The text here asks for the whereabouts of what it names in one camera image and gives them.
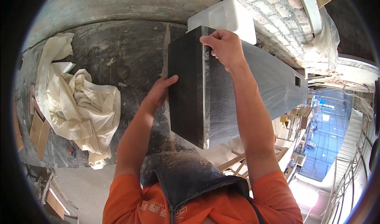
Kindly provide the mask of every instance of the floor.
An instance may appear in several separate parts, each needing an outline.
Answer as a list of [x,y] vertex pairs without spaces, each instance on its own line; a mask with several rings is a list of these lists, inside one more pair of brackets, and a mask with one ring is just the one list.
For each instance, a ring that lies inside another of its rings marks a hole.
[[79,223],[101,224],[115,166],[101,170],[56,168],[55,171],[61,190],[79,209]]

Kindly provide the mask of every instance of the wooden frame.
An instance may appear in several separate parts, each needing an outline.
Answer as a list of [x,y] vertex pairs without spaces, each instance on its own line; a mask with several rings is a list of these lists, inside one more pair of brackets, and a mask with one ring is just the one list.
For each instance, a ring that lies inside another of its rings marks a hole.
[[[277,145],[275,145],[274,148],[275,148],[275,150],[280,151],[280,152],[278,152],[276,154],[276,160],[277,160],[277,162],[279,162],[283,158],[283,156],[285,155],[285,153],[289,150],[288,147],[281,147],[281,146],[277,146]],[[232,153],[234,153],[235,155],[237,155],[237,157],[233,158],[230,161],[227,161],[226,163],[218,166],[217,168],[220,171],[223,172],[226,169],[230,168],[231,166],[235,165],[236,163],[241,162],[241,164],[239,165],[239,167],[236,170],[232,170],[231,169],[231,172],[233,172],[233,175],[235,175],[235,176],[239,176],[239,177],[242,177],[242,178],[246,179],[247,182],[248,182],[249,191],[251,191],[251,183],[249,181],[248,171],[244,172],[243,174],[239,174],[240,170],[247,163],[247,160],[245,159],[245,153],[240,154],[240,153],[237,153],[235,151],[232,151]]]

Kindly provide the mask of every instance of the wood scrap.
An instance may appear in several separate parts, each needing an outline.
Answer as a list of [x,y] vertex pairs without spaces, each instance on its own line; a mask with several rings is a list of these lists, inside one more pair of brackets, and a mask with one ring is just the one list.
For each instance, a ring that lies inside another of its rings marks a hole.
[[19,122],[17,119],[16,102],[14,101],[14,99],[13,99],[13,130],[14,130],[14,138],[16,140],[17,150],[21,151],[22,148],[24,147],[24,142],[22,141]]
[[38,113],[34,113],[29,137],[34,144],[34,147],[37,149],[37,156],[40,160],[43,159],[45,154],[45,147],[48,141],[49,133],[49,122],[47,120],[43,122]]

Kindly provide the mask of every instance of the rectangular cutout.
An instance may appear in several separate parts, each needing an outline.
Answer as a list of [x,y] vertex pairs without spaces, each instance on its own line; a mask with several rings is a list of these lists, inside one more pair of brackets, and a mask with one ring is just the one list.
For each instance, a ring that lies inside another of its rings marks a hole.
[[296,76],[296,86],[301,87],[301,78]]

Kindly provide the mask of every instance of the plastic sheet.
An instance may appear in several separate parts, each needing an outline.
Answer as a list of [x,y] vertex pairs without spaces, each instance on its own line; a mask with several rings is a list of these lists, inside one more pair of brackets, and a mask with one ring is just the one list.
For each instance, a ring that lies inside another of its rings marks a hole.
[[328,62],[328,70],[335,71],[338,64],[338,44],[340,42],[338,29],[325,7],[319,9],[322,20],[322,31],[310,44],[303,47],[304,54],[300,57],[306,62]]

